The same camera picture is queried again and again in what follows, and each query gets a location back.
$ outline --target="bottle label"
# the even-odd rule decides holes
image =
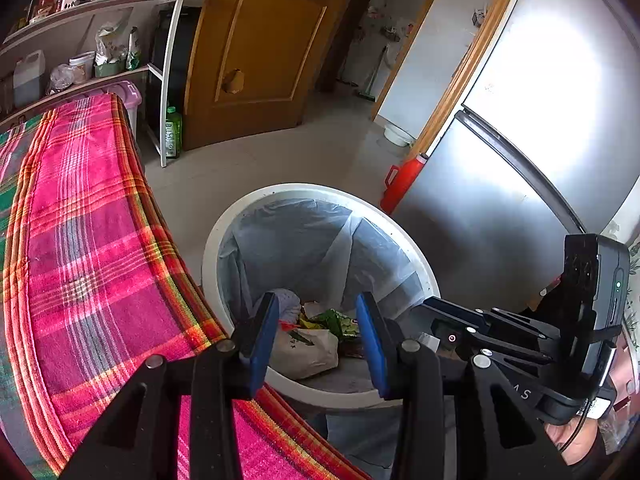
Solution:
[[[175,132],[174,132],[174,124],[172,122],[167,121],[164,124],[164,149],[166,152],[166,156],[177,156],[176,153],[176,145],[175,145]]]

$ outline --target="trash bag liner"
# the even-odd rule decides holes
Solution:
[[[372,292],[391,319],[426,297],[403,250],[348,208],[315,199],[268,203],[233,222],[218,252],[218,287],[234,322],[252,317],[258,297],[288,288],[355,316]]]

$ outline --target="green bottle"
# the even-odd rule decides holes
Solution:
[[[175,111],[175,106],[169,106],[166,109],[164,134],[166,156],[177,158],[182,149],[182,116]]]

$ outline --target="refrigerator door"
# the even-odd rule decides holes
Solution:
[[[562,273],[567,230],[458,119],[392,216],[424,253],[445,300],[520,311]]]
[[[602,0],[518,0],[466,98],[599,233],[640,174],[640,57]]]

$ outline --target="wooden door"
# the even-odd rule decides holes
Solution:
[[[296,126],[349,0],[206,0],[185,95],[183,145]]]

